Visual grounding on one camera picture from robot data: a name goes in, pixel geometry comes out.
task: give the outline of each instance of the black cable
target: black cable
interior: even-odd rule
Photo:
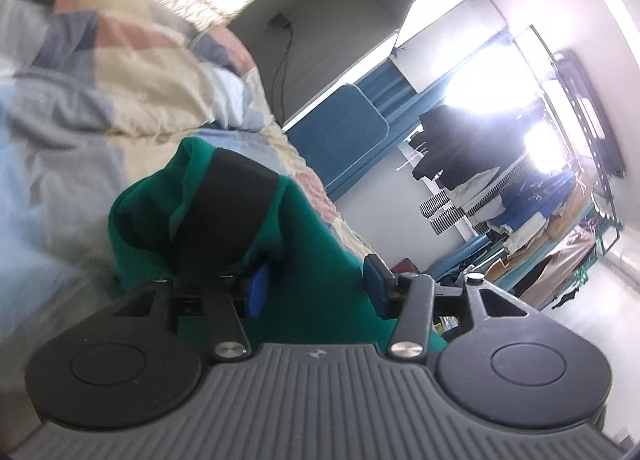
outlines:
[[[284,51],[284,55],[282,56],[282,59],[280,60],[280,63],[278,64],[278,67],[276,68],[276,72],[273,73],[273,79],[271,79],[271,106],[273,108],[273,116],[276,119],[276,123],[278,123],[280,126],[283,126],[284,121],[285,121],[285,113],[284,113],[284,83],[285,83],[285,79],[287,77],[287,70],[289,68],[289,52],[291,50],[291,46],[293,45],[293,25],[291,24],[287,24],[284,27],[287,31],[289,31],[289,42],[287,43],[287,49],[285,49]],[[274,100],[274,92],[275,92],[275,84],[276,84],[276,79],[278,78],[278,74],[280,72],[280,69],[282,68],[282,65],[284,65],[284,69],[283,69],[283,73],[282,73],[282,82],[280,83],[280,109],[282,112],[282,122],[280,122],[278,120],[278,115],[276,112],[276,105],[275,105],[275,100]]]

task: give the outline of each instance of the bed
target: bed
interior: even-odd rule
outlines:
[[[0,0],[0,448],[38,423],[22,380],[34,348],[119,294],[114,199],[190,135],[292,177],[346,250],[370,252],[230,31],[152,0]]]

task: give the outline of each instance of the pink garment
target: pink garment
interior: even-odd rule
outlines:
[[[552,256],[540,277],[520,296],[520,299],[538,308],[558,286],[574,273],[575,267],[590,252],[596,236],[577,225],[547,255]]]

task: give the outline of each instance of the green fabric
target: green fabric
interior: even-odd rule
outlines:
[[[184,139],[164,169],[132,185],[114,203],[109,235],[123,289],[154,276],[180,283],[168,259],[172,236],[214,150],[196,137]],[[260,255],[270,257],[273,281],[260,316],[243,321],[254,347],[262,342],[375,342],[386,348],[395,320],[378,318],[362,285],[362,264],[336,241],[288,177],[280,177],[251,248],[239,263],[226,264],[218,273],[250,271]]]

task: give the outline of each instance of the black band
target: black band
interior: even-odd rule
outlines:
[[[217,148],[174,238],[177,270],[206,281],[242,259],[264,222],[280,176]]]

